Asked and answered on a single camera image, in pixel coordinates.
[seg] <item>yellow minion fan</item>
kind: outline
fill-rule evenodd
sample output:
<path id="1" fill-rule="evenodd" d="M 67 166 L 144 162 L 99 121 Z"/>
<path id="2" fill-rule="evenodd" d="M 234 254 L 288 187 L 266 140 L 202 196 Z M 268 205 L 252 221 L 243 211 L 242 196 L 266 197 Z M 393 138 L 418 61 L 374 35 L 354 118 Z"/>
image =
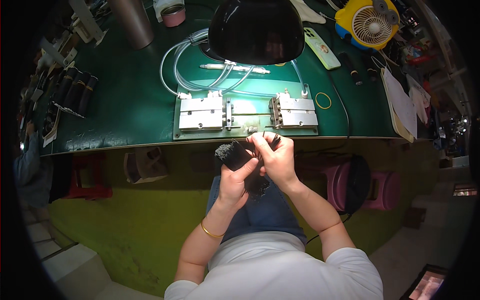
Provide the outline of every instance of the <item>yellow minion fan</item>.
<path id="1" fill-rule="evenodd" d="M 398 11 L 390 0 L 349 0 L 335 20 L 342 39 L 373 52 L 383 49 L 398 30 Z"/>

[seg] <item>black desk lamp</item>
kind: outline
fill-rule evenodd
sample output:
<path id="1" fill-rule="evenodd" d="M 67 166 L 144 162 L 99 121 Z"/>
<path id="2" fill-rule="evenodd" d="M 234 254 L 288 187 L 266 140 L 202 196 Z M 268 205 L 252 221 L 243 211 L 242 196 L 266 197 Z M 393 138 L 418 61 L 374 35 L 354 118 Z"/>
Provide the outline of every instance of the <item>black desk lamp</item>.
<path id="1" fill-rule="evenodd" d="M 212 18 L 208 43 L 224 59 L 270 65 L 297 58 L 305 37 L 290 0 L 226 0 Z"/>

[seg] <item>woman's left hand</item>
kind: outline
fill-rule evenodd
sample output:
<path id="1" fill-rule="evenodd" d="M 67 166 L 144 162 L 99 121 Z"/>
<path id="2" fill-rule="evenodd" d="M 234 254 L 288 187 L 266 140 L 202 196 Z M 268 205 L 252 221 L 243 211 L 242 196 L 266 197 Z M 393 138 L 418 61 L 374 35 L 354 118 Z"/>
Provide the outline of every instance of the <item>woman's left hand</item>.
<path id="1" fill-rule="evenodd" d="M 241 209 L 248 199 L 248 193 L 244 190 L 245 178 L 252 173 L 257 164 L 258 159 L 252 158 L 235 172 L 223 165 L 216 203 L 221 204 L 225 209 Z"/>

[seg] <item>concrete floor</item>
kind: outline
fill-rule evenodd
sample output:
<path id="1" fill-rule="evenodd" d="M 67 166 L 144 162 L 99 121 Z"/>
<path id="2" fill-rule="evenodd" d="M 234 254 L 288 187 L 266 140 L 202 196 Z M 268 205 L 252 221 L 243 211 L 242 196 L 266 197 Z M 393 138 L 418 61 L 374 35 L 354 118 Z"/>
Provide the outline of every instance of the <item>concrete floor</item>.
<path id="1" fill-rule="evenodd" d="M 296 150 L 322 149 L 342 140 L 297 140 Z M 128 149 L 109 150 L 104 165 L 113 187 L 110 199 L 57 200 L 49 205 L 52 223 L 70 238 L 96 251 L 113 281 L 163 297 L 177 268 L 186 237 L 205 214 L 213 172 L 194 173 L 189 154 L 213 152 L 219 143 L 167 145 L 162 151 L 170 175 L 162 180 L 132 185 L 123 173 Z M 367 254 L 387 242 L 401 227 L 404 211 L 418 194 L 429 194 L 438 172 L 438 151 L 430 142 L 389 147 L 378 139 L 350 140 L 342 152 L 363 155 L 371 170 L 394 170 L 402 180 L 401 200 L 391 211 L 360 210 L 345 223 L 355 245 Z M 307 182 L 325 195 L 322 179 Z M 316 235 L 294 210 L 308 238 Z M 321 259 L 321 243 L 315 239 L 307 253 Z"/>

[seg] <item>blue jeans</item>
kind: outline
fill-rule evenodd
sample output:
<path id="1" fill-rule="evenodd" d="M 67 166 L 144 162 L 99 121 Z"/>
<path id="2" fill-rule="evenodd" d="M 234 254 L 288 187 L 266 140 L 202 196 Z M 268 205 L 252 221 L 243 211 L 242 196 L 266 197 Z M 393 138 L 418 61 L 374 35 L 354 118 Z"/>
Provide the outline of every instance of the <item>blue jeans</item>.
<path id="1" fill-rule="evenodd" d="M 248 199 L 245 205 L 237 211 L 223 237 L 222 243 L 242 234 L 261 231 L 283 231 L 299 238 L 305 245 L 307 237 L 299 226 L 298 220 L 290 205 L 283 196 L 283 192 L 273 181 L 259 200 Z M 207 211 L 212 208 L 218 197 L 220 176 L 215 176 L 208 196 Z"/>

